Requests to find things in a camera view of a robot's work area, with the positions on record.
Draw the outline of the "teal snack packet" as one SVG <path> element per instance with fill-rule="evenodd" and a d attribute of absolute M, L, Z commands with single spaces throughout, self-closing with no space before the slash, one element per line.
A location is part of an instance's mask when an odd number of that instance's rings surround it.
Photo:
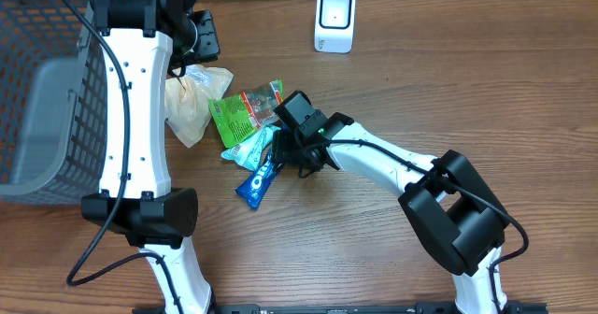
<path fill-rule="evenodd" d="M 263 150 L 272 142 L 274 133 L 279 127 L 266 125 L 246 140 L 221 153 L 221 158 L 234 161 L 249 171 L 256 171 L 262 160 Z"/>

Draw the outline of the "beige snack bag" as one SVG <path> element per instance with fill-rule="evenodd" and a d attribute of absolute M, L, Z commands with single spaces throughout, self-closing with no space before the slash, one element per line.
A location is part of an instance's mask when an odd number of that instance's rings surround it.
<path fill-rule="evenodd" d="M 165 83 L 165 117 L 178 140 L 191 148 L 211 120 L 210 100 L 222 99 L 234 75 L 225 68 L 189 65 L 182 78 Z"/>

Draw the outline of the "blue oreo packet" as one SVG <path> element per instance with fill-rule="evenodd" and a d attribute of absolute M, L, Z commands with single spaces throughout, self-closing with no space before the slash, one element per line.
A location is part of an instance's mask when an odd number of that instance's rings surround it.
<path fill-rule="evenodd" d="M 258 209 L 267 190 L 283 168 L 274 160 L 273 151 L 269 150 L 262 165 L 254 171 L 235 192 L 242 197 L 251 209 Z"/>

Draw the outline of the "green candy bag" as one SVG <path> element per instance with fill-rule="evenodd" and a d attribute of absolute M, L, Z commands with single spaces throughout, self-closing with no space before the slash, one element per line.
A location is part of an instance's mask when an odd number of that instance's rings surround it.
<path fill-rule="evenodd" d="M 210 99 L 208 107 L 224 147 L 232 148 L 260 128 L 277 122 L 275 109 L 283 100 L 284 89 L 279 79 L 220 100 Z"/>

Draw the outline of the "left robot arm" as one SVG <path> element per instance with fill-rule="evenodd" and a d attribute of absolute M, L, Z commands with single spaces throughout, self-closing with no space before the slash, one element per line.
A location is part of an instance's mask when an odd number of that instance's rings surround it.
<path fill-rule="evenodd" d="M 194 189 L 171 183 L 165 156 L 165 82 L 220 49 L 196 0 L 90 0 L 90 30 L 107 77 L 107 143 L 99 188 L 83 217 L 126 238 L 149 262 L 165 313 L 215 313 L 215 295 L 195 254 Z"/>

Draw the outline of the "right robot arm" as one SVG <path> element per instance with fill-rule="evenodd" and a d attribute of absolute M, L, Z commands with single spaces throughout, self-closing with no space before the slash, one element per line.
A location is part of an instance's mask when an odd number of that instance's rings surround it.
<path fill-rule="evenodd" d="M 449 150 L 442 157 L 404 150 L 353 119 L 321 112 L 279 116 L 280 162 L 301 177 L 324 166 L 358 174 L 397 196 L 421 245 L 450 272 L 462 313 L 503 313 L 507 298 L 497 261 L 507 214 L 471 163 Z"/>

